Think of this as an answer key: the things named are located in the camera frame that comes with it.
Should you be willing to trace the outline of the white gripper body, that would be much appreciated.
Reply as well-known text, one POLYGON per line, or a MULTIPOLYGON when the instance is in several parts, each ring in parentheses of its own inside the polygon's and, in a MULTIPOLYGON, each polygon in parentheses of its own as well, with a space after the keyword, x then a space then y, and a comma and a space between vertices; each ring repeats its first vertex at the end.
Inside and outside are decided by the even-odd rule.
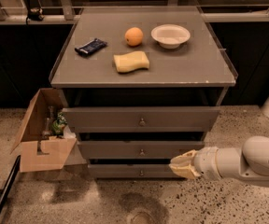
POLYGON ((204 147, 194 156, 194 167, 207 180, 219 180, 219 171, 216 163, 217 147, 204 147))

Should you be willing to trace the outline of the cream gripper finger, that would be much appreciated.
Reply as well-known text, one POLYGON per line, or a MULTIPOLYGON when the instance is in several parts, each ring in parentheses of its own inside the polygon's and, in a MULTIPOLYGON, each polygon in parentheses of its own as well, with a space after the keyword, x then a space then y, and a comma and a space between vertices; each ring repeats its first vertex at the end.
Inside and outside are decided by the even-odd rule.
POLYGON ((174 157, 172 160, 170 160, 170 164, 175 166, 188 166, 189 164, 193 164, 196 154, 196 150, 190 150, 184 154, 174 157))
POLYGON ((191 165, 181 166, 181 167, 170 166, 170 168, 174 174, 187 178, 187 179, 195 179, 201 176, 196 171, 196 169, 191 165))

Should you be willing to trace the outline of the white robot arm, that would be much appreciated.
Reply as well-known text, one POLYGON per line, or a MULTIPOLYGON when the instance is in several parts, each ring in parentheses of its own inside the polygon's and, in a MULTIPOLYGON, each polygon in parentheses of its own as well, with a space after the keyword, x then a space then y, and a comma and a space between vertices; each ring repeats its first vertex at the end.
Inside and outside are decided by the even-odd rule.
POLYGON ((200 150, 174 157, 169 164, 173 173, 269 188, 269 94, 255 109, 223 108, 207 141, 200 150))

